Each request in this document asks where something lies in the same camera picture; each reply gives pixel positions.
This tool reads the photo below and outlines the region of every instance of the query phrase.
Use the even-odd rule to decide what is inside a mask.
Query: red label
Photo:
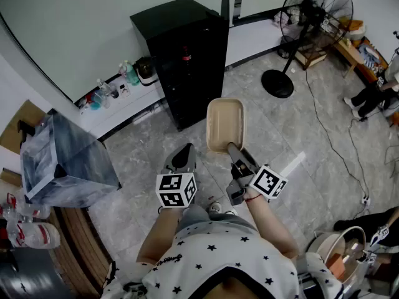
[[[45,228],[42,225],[39,225],[39,229],[42,232],[43,239],[44,239],[44,244],[45,245],[48,244],[49,239],[47,238],[47,232],[46,232]]]

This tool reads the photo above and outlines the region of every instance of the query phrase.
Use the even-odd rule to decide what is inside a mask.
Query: electrical outlet
[[[366,197],[366,195],[363,193],[363,196],[362,196],[362,205],[365,205],[365,206],[370,206],[370,202],[371,202],[372,200],[371,200],[371,198],[370,197]]]

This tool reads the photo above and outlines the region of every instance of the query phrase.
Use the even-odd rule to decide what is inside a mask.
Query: hand
[[[252,199],[259,195],[261,195],[260,192],[256,191],[252,187],[247,187],[244,194],[244,200],[246,201],[247,199]]]
[[[385,239],[387,235],[389,234],[389,228],[388,225],[379,227],[377,232],[373,235],[371,241],[370,241],[370,246],[374,246],[377,244],[379,241]]]

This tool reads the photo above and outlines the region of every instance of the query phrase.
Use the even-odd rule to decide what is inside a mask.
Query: fan base
[[[287,98],[294,92],[291,79],[278,70],[268,70],[262,74],[263,88],[274,97]]]

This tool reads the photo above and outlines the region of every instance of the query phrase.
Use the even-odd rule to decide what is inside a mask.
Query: gray marble floor
[[[223,96],[240,99],[246,109],[245,147],[259,164],[269,163],[282,171],[298,154],[305,156],[288,175],[289,183],[271,207],[304,250],[315,229],[330,229],[337,219],[350,219],[362,210],[362,189],[351,178],[329,145],[316,119],[305,72],[294,62],[289,71],[294,94],[284,100],[264,91],[260,77],[266,69],[284,67],[285,60],[271,53],[225,73]],[[355,75],[346,80],[348,67],[338,57],[327,59],[308,70],[319,117],[329,132],[334,148],[345,158],[349,170],[359,179],[361,169],[348,129],[352,119],[343,96],[354,96],[364,86]],[[372,198],[371,212],[397,206],[397,181],[390,178],[393,165],[385,165],[385,150],[399,144],[381,114],[365,123],[354,123],[353,140]],[[105,141],[123,188],[90,207],[90,216],[110,255],[120,265],[134,262],[160,205],[155,195],[156,174],[175,148],[191,142],[197,152],[196,202],[206,207],[219,201],[231,208],[225,189],[231,180],[230,157],[212,153],[206,146],[206,122],[177,132],[166,110],[131,124]],[[393,149],[392,155],[399,156]],[[252,221],[245,204],[235,207]]]

